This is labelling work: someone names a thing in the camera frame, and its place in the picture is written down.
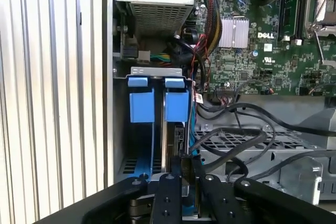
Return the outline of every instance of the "chip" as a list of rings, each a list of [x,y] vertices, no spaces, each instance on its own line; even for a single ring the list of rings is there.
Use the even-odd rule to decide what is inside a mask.
[[[274,84],[275,84],[275,86],[281,86],[282,85],[282,79],[281,78],[276,78]]]
[[[248,78],[248,73],[247,72],[241,72],[240,73],[240,79],[243,81],[246,81]]]

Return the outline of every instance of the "silver heatsink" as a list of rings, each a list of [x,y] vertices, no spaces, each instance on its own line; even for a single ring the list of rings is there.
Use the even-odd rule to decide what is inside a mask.
[[[223,31],[219,41],[222,48],[247,48],[249,19],[222,18]]]
[[[188,18],[193,6],[130,3],[141,35],[172,35]]]

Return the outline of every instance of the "white label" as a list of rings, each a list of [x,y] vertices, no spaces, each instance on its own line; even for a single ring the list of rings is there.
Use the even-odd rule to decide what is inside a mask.
[[[196,93],[195,101],[197,103],[203,104],[203,96],[201,94]]]
[[[273,44],[264,44],[264,52],[272,52]]]
[[[273,33],[258,33],[259,39],[275,39]]]

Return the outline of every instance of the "capacitor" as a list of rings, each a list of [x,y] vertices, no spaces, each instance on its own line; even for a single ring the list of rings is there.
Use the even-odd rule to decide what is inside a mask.
[[[253,51],[251,52],[251,55],[252,55],[253,57],[257,57],[257,56],[259,55],[259,53],[258,53],[257,50],[253,50]]]

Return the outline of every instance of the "ribbed metal surface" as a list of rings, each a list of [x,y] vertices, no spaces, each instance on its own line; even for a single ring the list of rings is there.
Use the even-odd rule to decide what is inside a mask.
[[[101,3],[0,0],[0,223],[103,188]]]
[[[130,3],[141,34],[173,34],[188,18],[193,6]]]
[[[219,47],[247,48],[249,20],[241,18],[223,18],[223,32]]]

